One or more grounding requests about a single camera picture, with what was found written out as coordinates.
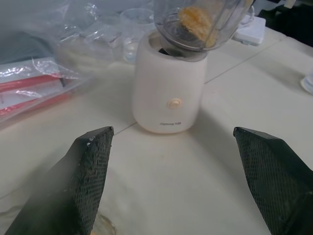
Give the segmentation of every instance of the white blender base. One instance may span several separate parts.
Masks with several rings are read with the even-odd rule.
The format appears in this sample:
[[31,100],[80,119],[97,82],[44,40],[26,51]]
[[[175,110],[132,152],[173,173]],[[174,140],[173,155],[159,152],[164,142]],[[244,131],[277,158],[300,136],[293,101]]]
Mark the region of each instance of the white blender base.
[[206,78],[207,58],[187,62],[159,52],[160,34],[140,42],[132,97],[134,118],[144,129],[172,134],[195,122]]

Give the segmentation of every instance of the table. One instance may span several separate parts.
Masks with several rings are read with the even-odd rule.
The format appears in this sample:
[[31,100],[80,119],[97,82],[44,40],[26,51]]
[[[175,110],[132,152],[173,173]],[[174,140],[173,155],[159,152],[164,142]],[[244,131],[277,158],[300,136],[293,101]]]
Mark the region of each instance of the table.
[[35,169],[54,165],[76,137],[110,125],[115,136],[99,210],[122,235],[270,234],[232,131],[243,126],[283,138],[313,167],[313,96],[298,85],[312,55],[270,29],[259,47],[229,41],[209,53],[195,126],[167,136],[136,124],[129,98],[134,67],[116,62],[95,74],[92,91],[1,130],[0,198]]

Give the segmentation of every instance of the white power adapter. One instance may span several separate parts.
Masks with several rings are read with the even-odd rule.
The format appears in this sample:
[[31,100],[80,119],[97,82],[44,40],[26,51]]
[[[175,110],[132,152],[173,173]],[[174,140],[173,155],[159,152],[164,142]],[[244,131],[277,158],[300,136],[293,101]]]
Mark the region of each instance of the white power adapter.
[[258,46],[264,40],[265,24],[266,20],[255,17],[254,13],[246,15],[234,33],[233,39],[246,45]]

